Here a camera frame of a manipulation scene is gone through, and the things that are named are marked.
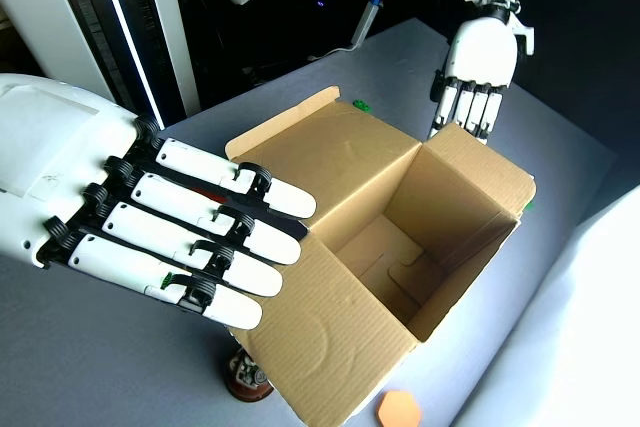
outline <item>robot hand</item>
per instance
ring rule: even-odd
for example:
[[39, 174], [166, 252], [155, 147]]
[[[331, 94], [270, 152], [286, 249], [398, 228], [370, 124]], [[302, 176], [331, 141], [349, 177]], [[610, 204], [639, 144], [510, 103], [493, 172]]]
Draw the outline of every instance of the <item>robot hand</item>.
[[486, 144], [516, 68], [515, 36], [524, 36], [526, 53], [533, 55], [533, 28], [516, 17], [517, 0], [465, 1], [478, 8], [479, 17], [460, 26], [444, 73], [436, 73], [431, 98], [438, 108], [429, 137], [451, 120]]
[[315, 200], [262, 167], [175, 139], [155, 121], [49, 79], [0, 75], [0, 253], [37, 267], [63, 263], [251, 329], [276, 295], [299, 243], [190, 188], [289, 218]]

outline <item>green object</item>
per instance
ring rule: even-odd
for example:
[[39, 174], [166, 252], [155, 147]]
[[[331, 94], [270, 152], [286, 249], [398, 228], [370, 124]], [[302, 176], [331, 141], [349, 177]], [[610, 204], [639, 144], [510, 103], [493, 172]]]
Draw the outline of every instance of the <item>green object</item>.
[[164, 279], [162, 279], [162, 285], [160, 286], [160, 288], [162, 290], [166, 289], [169, 286], [169, 284], [171, 283], [171, 279], [172, 278], [173, 278], [173, 276], [171, 274], [167, 274], [167, 276]]
[[367, 105], [367, 103], [364, 100], [360, 100], [360, 99], [356, 99], [353, 101], [353, 106], [357, 107], [358, 109], [362, 110], [363, 112], [369, 112], [371, 110], [371, 107], [369, 107], [369, 105]]

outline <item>table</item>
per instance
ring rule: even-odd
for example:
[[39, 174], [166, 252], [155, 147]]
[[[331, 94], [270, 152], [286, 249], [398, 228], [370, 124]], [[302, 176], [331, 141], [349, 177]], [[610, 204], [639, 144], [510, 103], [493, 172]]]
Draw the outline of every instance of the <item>table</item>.
[[[328, 85], [423, 140], [445, 39], [409, 20], [166, 131], [219, 155], [229, 139]], [[614, 155], [513, 85], [489, 145], [536, 177], [533, 209], [386, 389], [409, 390], [425, 425], [454, 421], [603, 181]], [[242, 404], [221, 369], [237, 344], [219, 325], [63, 267], [0, 259], [0, 424], [139, 427], [301, 425], [278, 393]], [[376, 425], [374, 400], [347, 426]]]

